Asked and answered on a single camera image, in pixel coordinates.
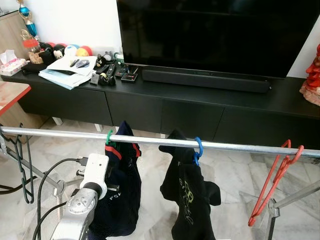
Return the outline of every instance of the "blue hanger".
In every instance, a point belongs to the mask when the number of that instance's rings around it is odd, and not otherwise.
[[[201,142],[201,139],[200,137],[196,137],[194,140],[197,141],[197,143],[199,144],[199,149],[200,151],[199,152],[195,152],[194,155],[193,155],[193,162],[199,166],[199,158],[202,156],[202,154],[204,153],[204,147],[202,146],[202,142]]]

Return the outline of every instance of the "red stripe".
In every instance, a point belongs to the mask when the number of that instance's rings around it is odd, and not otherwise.
[[[135,151],[136,151],[136,157],[140,157],[140,151],[139,151],[139,149],[137,148],[137,145],[135,144],[135,143],[132,143],[132,145],[133,145],[133,148],[135,149]]]
[[[122,156],[121,156],[120,152],[118,152],[114,147],[112,147],[112,146],[105,146],[104,149],[105,149],[106,151],[108,151],[108,152],[112,152],[114,155],[116,155],[116,156],[119,158],[119,160],[122,159]]]

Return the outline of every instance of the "soundbar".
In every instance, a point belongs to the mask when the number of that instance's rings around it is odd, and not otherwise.
[[[266,93],[271,89],[268,77],[160,66],[144,66],[142,79],[149,82],[189,85],[215,89]]]

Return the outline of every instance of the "white wall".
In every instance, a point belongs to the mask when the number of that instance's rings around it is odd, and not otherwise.
[[[24,3],[33,13],[42,42],[87,45],[95,54],[121,49],[116,0],[25,0]]]
[[[18,10],[19,4],[16,0],[0,0],[0,8],[4,12]]]
[[[309,37],[306,39],[300,53],[294,61],[288,76],[306,78],[306,69],[311,65],[317,54],[317,46],[320,44],[320,16],[315,22]]]

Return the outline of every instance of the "red wooden table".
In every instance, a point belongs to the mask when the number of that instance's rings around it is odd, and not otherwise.
[[[0,81],[0,116],[30,90],[25,83]]]

